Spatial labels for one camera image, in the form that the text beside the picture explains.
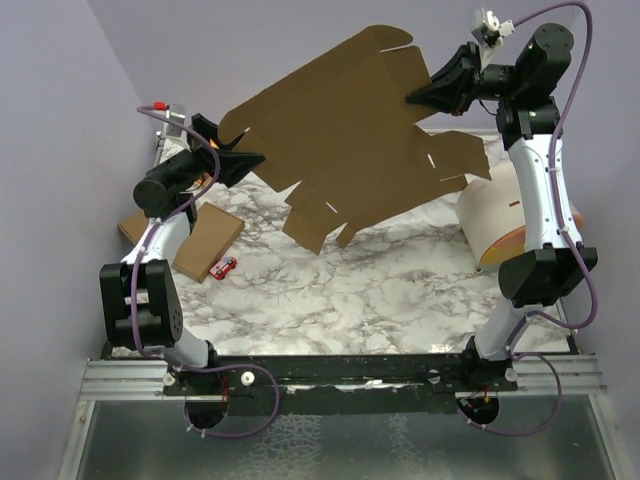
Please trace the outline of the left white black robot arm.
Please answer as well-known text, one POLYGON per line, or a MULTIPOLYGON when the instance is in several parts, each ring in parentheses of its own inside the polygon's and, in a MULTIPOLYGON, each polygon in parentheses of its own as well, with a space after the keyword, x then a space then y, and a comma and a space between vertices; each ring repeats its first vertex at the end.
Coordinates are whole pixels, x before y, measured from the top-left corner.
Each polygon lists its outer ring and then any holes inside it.
POLYGON ((224 143, 218 126, 200 113, 181 120, 174 108, 156 103, 140 113, 163 123, 163 139, 182 148, 161 159, 135 185, 133 199, 147 225, 132 250, 99 272, 108 343, 164 361, 178 379, 206 395, 224 384, 213 345, 189 333, 172 274, 178 250, 194 232, 199 194, 191 187, 203 177, 233 186, 264 161, 259 153, 237 152, 224 143))

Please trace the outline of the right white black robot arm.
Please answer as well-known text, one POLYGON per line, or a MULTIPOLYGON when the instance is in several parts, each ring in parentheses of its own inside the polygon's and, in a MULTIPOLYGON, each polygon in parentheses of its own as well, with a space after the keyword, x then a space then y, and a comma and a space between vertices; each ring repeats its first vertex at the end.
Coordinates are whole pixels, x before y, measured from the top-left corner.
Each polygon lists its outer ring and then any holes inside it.
POLYGON ((552 95, 571 62, 574 39, 558 24, 538 27, 512 65, 492 58, 512 22, 489 13, 474 27, 473 41, 459 47, 429 85, 407 103, 460 116, 472 102, 497 102, 496 126, 515 168, 524 210, 522 254, 501 263, 502 300, 460 356, 459 379, 481 391, 505 378, 511 349, 532 316, 567 296, 595 267, 595 248, 582 242, 561 171, 561 115, 552 95))

